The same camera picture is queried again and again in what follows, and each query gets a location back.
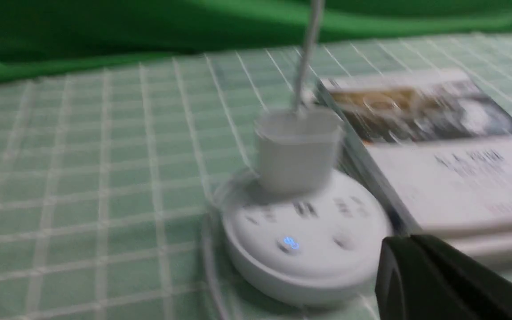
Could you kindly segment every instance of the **book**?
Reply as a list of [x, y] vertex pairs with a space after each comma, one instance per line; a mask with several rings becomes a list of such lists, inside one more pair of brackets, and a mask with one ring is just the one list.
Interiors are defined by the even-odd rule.
[[408, 233], [512, 232], [512, 116], [459, 69], [324, 77], [344, 157]]

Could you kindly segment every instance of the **table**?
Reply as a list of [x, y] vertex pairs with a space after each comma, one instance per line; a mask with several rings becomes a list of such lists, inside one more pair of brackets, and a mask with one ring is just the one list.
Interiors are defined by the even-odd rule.
[[[0, 320], [214, 318], [199, 257], [206, 201], [253, 163], [253, 121], [288, 105], [298, 58], [218, 52], [1, 85]], [[308, 83], [447, 67], [512, 115], [512, 34], [321, 45]], [[372, 289], [333, 312], [290, 308], [217, 251], [237, 320], [378, 319]]]

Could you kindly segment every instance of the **round power strip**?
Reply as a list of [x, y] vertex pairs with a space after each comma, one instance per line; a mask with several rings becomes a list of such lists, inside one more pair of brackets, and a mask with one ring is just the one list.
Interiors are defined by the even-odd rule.
[[262, 293], [287, 304], [348, 300], [376, 276], [392, 229], [377, 200], [333, 170], [323, 190], [299, 198], [267, 194], [246, 170], [215, 192], [234, 267]]

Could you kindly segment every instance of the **cable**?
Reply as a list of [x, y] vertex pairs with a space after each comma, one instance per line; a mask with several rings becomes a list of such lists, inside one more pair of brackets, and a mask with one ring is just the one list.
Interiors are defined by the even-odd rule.
[[209, 293], [217, 309], [219, 320], [230, 320], [230, 316], [226, 311], [224, 298], [217, 281], [216, 261], [215, 254], [213, 252], [213, 241], [212, 241], [212, 226], [211, 214], [207, 213], [205, 219], [203, 219], [203, 226], [201, 227], [201, 248], [203, 251], [203, 264], [205, 267], [205, 277], [207, 278], [207, 284], [209, 286]]
[[302, 97], [303, 97], [303, 86], [305, 82], [305, 75], [309, 67], [309, 60], [313, 53], [313, 47], [317, 43], [317, 37], [319, 36], [319, 30], [321, 29], [321, 18], [323, 16], [323, 7], [325, 6], [325, 0], [312, 0], [311, 17], [309, 18], [309, 24], [307, 25], [307, 31], [305, 33], [305, 41], [303, 44], [303, 53], [299, 61], [299, 67], [297, 70], [297, 77], [295, 81], [295, 89], [293, 91], [293, 104], [292, 109], [299, 116], [303, 116], [303, 108], [301, 108]]
[[[303, 85], [305, 81], [305, 74], [307, 73], [307, 69], [309, 67], [309, 60], [311, 59], [313, 47], [315, 47], [317, 37], [319, 35], [324, 5], [325, 0], [312, 0], [311, 18], [307, 26], [307, 31], [305, 33], [303, 53], [301, 54], [299, 69], [297, 70], [292, 105], [292, 108], [298, 115], [298, 117], [304, 116], [304, 108], [301, 106], [303, 104]], [[219, 190], [215, 192], [216, 203], [219, 203], [220, 200], [217, 198], [219, 198], [219, 195], [222, 192], [226, 191], [223, 191], [222, 188], [219, 188]], [[219, 282], [217, 280], [218, 276], [216, 271], [215, 254], [213, 251], [213, 247], [214, 246], [212, 239], [212, 216], [210, 213], [207, 213], [207, 216], [205, 217], [205, 219], [203, 219], [203, 226], [201, 227], [201, 250], [203, 254], [205, 277], [207, 278], [209, 293], [211, 294], [211, 298], [213, 300], [213, 303], [215, 304], [219, 320], [231, 320], [230, 315], [226, 311], [224, 298], [222, 297], [222, 292], [220, 290]]]

